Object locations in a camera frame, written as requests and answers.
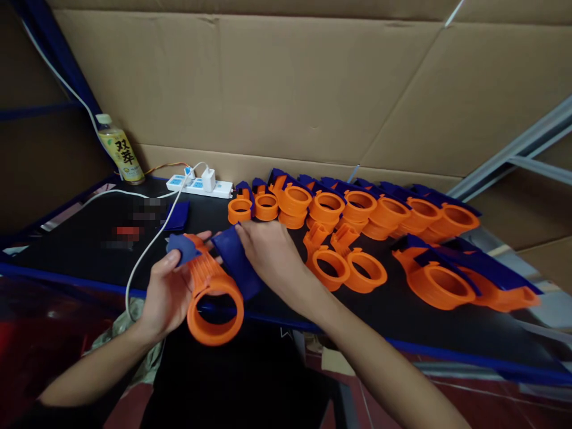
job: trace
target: black table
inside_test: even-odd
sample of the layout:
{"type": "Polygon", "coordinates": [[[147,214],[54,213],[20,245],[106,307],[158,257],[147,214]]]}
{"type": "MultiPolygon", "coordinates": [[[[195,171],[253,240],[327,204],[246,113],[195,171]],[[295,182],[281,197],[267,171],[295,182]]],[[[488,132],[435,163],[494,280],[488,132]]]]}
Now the black table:
{"type": "MultiPolygon", "coordinates": [[[[169,192],[161,179],[148,179],[140,186],[120,184],[117,188],[149,197],[169,192]]],[[[161,200],[168,202],[174,198],[161,200]]],[[[118,192],[97,198],[9,263],[0,264],[0,272],[124,293],[133,265],[160,224],[157,214],[155,219],[142,224],[142,221],[132,220],[133,213],[142,211],[145,203],[153,208],[149,204],[158,201],[118,192]],[[132,249],[109,248],[102,244],[109,240],[114,228],[134,224],[144,225],[145,234],[132,249]]],[[[191,202],[186,232],[209,229],[214,233],[230,227],[226,218],[229,200],[182,194],[179,201],[191,202]]],[[[306,249],[302,238],[306,231],[306,227],[290,231],[304,260],[306,249]]],[[[424,303],[409,289],[405,273],[391,255],[390,246],[391,240],[379,242],[360,236],[353,247],[362,247],[376,257],[386,268],[388,281],[367,295],[345,286],[334,295],[398,349],[547,382],[572,382],[570,373],[510,315],[473,305],[442,311],[424,303]]],[[[165,255],[165,251],[166,242],[160,237],[134,276],[133,296],[145,297],[150,267],[165,255]]],[[[213,309],[213,306],[207,303],[207,308],[213,309]]],[[[318,330],[268,288],[245,303],[245,316],[306,331],[318,330]]]]}

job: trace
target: orange plastic part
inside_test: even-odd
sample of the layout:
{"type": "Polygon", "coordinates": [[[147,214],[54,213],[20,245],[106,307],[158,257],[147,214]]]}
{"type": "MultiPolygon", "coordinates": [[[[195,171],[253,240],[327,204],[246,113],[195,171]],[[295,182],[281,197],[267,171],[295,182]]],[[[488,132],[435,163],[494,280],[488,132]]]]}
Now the orange plastic part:
{"type": "Polygon", "coordinates": [[[272,194],[265,194],[265,190],[264,185],[258,187],[254,197],[254,215],[256,219],[268,222],[278,217],[278,199],[272,194]]]}
{"type": "Polygon", "coordinates": [[[185,234],[191,240],[201,256],[187,263],[194,284],[191,304],[186,312],[186,322],[193,337],[206,346],[221,346],[238,334],[244,320],[244,299],[235,281],[225,273],[222,267],[209,254],[203,240],[194,234],[185,234]],[[222,325],[204,320],[197,304],[205,295],[229,295],[237,308],[237,315],[222,325]]]}
{"type": "Polygon", "coordinates": [[[283,224],[288,229],[300,229],[304,226],[304,221],[306,220],[306,213],[302,213],[299,216],[290,216],[284,212],[280,212],[278,215],[278,221],[283,224]]]}
{"type": "Polygon", "coordinates": [[[387,229],[395,229],[410,216],[411,210],[402,203],[382,195],[377,200],[375,210],[369,215],[369,220],[373,220],[375,224],[387,229]]]}
{"type": "Polygon", "coordinates": [[[338,222],[338,224],[335,226],[336,229],[340,229],[342,227],[342,225],[349,225],[351,226],[353,229],[356,230],[356,232],[362,232],[362,230],[364,229],[364,227],[368,224],[367,220],[364,220],[362,222],[352,222],[351,220],[347,220],[345,217],[342,217],[340,219],[340,221],[338,222]]]}
{"type": "Polygon", "coordinates": [[[460,276],[437,262],[423,267],[417,264],[415,258],[424,251],[424,248],[412,247],[404,252],[393,252],[405,270],[411,290],[427,304],[440,310],[452,310],[473,302],[475,291],[460,276]]]}
{"type": "Polygon", "coordinates": [[[387,240],[387,237],[397,229],[396,226],[388,228],[377,224],[373,219],[368,220],[368,224],[363,227],[362,234],[366,237],[370,237],[372,240],[383,241],[387,240]]]}
{"type": "Polygon", "coordinates": [[[310,203],[310,216],[318,222],[335,225],[345,208],[344,200],[337,195],[318,191],[310,203]]]}
{"type": "Polygon", "coordinates": [[[328,233],[324,226],[319,222],[315,222],[310,231],[304,236],[303,242],[308,252],[306,266],[330,292],[334,292],[347,281],[350,276],[350,269],[343,257],[329,250],[328,246],[321,245],[327,236],[328,233]],[[329,263],[336,271],[337,276],[326,274],[318,265],[320,260],[329,263]]]}
{"type": "Polygon", "coordinates": [[[408,229],[420,233],[433,222],[443,217],[443,211],[429,201],[409,197],[407,203],[411,206],[411,216],[404,219],[400,225],[400,227],[406,230],[408,229]]]}
{"type": "Polygon", "coordinates": [[[292,184],[286,185],[286,189],[282,189],[286,176],[279,176],[276,181],[268,186],[276,198],[278,199],[278,206],[280,210],[292,217],[306,217],[307,208],[312,202],[312,196],[303,188],[293,186],[292,184]]]}
{"type": "Polygon", "coordinates": [[[346,208],[344,209],[344,219],[350,222],[361,223],[368,220],[369,215],[377,207],[377,200],[362,191],[346,191],[346,208]]]}
{"type": "MultiPolygon", "coordinates": [[[[310,215],[306,218],[306,225],[308,228],[311,228],[312,225],[314,225],[314,223],[316,223],[317,220],[314,219],[312,217],[312,214],[310,213],[310,215]]],[[[320,222],[324,228],[326,229],[326,231],[328,232],[328,234],[331,234],[332,232],[334,232],[334,228],[335,226],[338,224],[338,221],[336,220],[335,223],[325,223],[325,222],[320,222]]]]}
{"type": "Polygon", "coordinates": [[[228,203],[228,221],[232,225],[251,219],[252,201],[247,189],[243,189],[236,199],[228,203]]]}
{"type": "Polygon", "coordinates": [[[376,258],[362,252],[361,248],[356,247],[350,251],[349,245],[357,237],[359,237],[359,233],[345,224],[332,235],[330,244],[339,255],[345,258],[350,269],[350,275],[345,285],[355,292],[366,294],[387,281],[387,271],[376,258]],[[369,277],[362,275],[357,270],[356,265],[364,269],[369,277]]]}
{"type": "Polygon", "coordinates": [[[456,237],[480,225],[478,217],[463,207],[443,203],[441,210],[443,216],[433,222],[430,228],[441,235],[443,239],[456,237]]]}
{"type": "Polygon", "coordinates": [[[473,301],[475,305],[508,313],[513,310],[538,307],[541,304],[540,297],[527,286],[504,291],[498,289],[493,282],[473,270],[465,267],[459,267],[459,269],[468,275],[482,293],[473,301]]]}

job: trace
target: left hand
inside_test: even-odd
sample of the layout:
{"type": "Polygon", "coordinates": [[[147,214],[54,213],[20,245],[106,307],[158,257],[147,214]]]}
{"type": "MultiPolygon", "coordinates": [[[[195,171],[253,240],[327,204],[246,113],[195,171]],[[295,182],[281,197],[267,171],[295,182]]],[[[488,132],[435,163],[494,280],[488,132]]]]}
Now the left hand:
{"type": "MultiPolygon", "coordinates": [[[[213,244],[208,240],[211,235],[210,231],[197,234],[209,250],[213,248],[213,244]]],[[[162,340],[186,318],[193,284],[187,264],[177,268],[180,259],[181,253],[172,250],[151,268],[145,306],[141,318],[137,321],[150,341],[162,340]]],[[[218,257],[217,261],[221,263],[222,259],[218,257]]]]}

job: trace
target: power strip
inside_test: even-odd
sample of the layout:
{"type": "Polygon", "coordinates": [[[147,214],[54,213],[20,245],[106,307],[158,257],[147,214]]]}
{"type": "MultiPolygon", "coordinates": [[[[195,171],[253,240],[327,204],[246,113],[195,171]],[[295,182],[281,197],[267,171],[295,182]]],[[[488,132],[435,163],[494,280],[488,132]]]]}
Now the power strip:
{"type": "MultiPolygon", "coordinates": [[[[174,175],[167,181],[167,189],[169,191],[178,191],[181,188],[184,176],[174,175]]],[[[203,189],[203,180],[201,178],[187,179],[187,184],[183,186],[182,192],[187,194],[205,195],[206,197],[215,198],[232,198],[232,182],[215,181],[212,192],[203,189]]]]}

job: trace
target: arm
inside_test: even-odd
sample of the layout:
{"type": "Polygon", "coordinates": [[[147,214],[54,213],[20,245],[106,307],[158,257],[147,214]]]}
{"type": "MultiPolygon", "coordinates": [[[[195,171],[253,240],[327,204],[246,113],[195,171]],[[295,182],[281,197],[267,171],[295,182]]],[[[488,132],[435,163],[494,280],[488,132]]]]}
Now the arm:
{"type": "Polygon", "coordinates": [[[391,344],[340,303],[302,263],[278,222],[237,226],[256,272],[290,308],[328,334],[373,397],[404,428],[468,428],[456,408],[391,344]]]}
{"type": "MultiPolygon", "coordinates": [[[[211,233],[198,236],[206,240],[211,233]]],[[[212,248],[210,241],[206,245],[212,248]]],[[[43,405],[78,407],[94,403],[185,320],[192,284],[186,265],[175,268],[180,259],[179,251],[173,250],[153,265],[141,318],[60,375],[40,395],[43,405]]]]}

